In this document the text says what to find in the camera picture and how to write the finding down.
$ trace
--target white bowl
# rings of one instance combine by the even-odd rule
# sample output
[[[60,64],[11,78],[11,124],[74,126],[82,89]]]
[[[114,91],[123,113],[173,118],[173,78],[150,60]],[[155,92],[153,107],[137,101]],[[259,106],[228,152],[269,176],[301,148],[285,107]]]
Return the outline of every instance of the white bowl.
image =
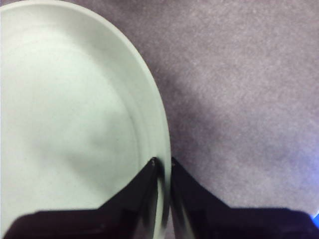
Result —
[[[72,3],[20,1],[0,13],[2,236],[22,214],[99,207],[156,156],[165,176],[154,238],[162,238],[169,133],[138,51]]]

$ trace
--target blue light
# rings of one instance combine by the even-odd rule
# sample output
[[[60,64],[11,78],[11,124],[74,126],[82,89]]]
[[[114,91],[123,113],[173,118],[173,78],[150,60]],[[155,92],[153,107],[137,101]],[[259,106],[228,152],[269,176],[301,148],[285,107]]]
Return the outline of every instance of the blue light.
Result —
[[[319,228],[319,214],[317,214],[317,216],[313,218],[313,222],[317,226],[317,228]]]

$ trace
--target floor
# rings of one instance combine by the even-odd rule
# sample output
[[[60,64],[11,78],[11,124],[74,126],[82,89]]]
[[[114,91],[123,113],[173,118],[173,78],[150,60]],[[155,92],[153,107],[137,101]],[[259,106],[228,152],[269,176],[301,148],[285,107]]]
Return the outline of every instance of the floor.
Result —
[[[316,213],[319,1],[70,2],[139,50],[164,102],[172,154],[203,186],[233,207]]]

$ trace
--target black object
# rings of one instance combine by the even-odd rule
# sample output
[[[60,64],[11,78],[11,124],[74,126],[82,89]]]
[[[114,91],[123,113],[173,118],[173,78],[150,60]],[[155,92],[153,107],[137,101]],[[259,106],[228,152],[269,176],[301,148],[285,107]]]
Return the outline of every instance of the black object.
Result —
[[[159,161],[152,158],[124,189],[100,208],[22,216],[11,225],[4,239],[152,238],[158,174]]]
[[[171,200],[177,239],[319,239],[309,215],[288,209],[233,209],[172,159]]]

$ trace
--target white plate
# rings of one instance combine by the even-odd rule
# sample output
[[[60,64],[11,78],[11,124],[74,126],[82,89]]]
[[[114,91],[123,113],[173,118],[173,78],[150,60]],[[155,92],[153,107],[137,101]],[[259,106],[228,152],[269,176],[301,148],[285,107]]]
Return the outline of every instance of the white plate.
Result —
[[[153,156],[164,165],[155,238],[168,213],[170,145],[140,54],[81,6],[1,7],[1,235],[26,213],[95,208]]]

